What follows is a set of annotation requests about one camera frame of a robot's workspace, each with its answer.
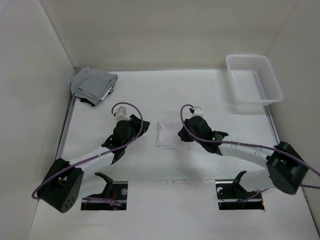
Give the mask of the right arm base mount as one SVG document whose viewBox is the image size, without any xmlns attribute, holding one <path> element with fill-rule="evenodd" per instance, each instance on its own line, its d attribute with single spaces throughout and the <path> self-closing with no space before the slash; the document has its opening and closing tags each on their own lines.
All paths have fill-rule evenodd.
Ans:
<svg viewBox="0 0 320 240">
<path fill-rule="evenodd" d="M 221 211 L 229 210 L 264 210 L 261 190 L 246 191 L 240 180 L 246 171 L 241 171 L 235 179 L 215 182 L 217 204 Z"/>
</svg>

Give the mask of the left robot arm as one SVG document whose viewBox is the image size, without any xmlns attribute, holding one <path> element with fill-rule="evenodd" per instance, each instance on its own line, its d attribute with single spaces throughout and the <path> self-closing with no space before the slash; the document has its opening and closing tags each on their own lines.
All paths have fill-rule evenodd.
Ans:
<svg viewBox="0 0 320 240">
<path fill-rule="evenodd" d="M 83 179 L 97 175 L 110 181 L 99 170 L 119 161 L 128 143 L 141 137 L 149 126 L 149 121 L 134 114 L 123 117 L 98 149 L 72 160 L 56 159 L 42 181 L 43 186 L 36 192 L 38 198 L 60 213 L 69 211 L 79 196 Z"/>
</svg>

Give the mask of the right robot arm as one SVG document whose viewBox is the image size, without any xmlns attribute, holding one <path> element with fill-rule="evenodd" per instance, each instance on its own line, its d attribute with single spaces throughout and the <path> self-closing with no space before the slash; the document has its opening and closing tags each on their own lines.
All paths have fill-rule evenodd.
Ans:
<svg viewBox="0 0 320 240">
<path fill-rule="evenodd" d="M 231 143 L 228 133 L 212 130 L 201 116 L 185 119 L 183 123 L 177 134 L 182 142 L 197 142 L 211 154 L 234 157 L 263 167 L 263 170 L 247 176 L 244 176 L 245 170 L 241 171 L 240 178 L 231 189 L 238 198 L 261 188 L 276 188 L 285 194 L 294 195 L 308 172 L 306 166 L 292 159 L 295 157 L 302 160 L 287 142 L 281 141 L 271 150 L 244 146 L 239 140 Z"/>
</svg>

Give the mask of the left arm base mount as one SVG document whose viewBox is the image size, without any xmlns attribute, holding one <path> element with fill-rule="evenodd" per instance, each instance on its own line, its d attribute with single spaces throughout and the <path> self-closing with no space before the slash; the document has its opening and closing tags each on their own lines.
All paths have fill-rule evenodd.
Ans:
<svg viewBox="0 0 320 240">
<path fill-rule="evenodd" d="M 128 181 L 114 181 L 102 172 L 95 175 L 103 179 L 105 186 L 101 192 L 88 195 L 81 200 L 82 211 L 125 211 L 128 199 Z"/>
</svg>

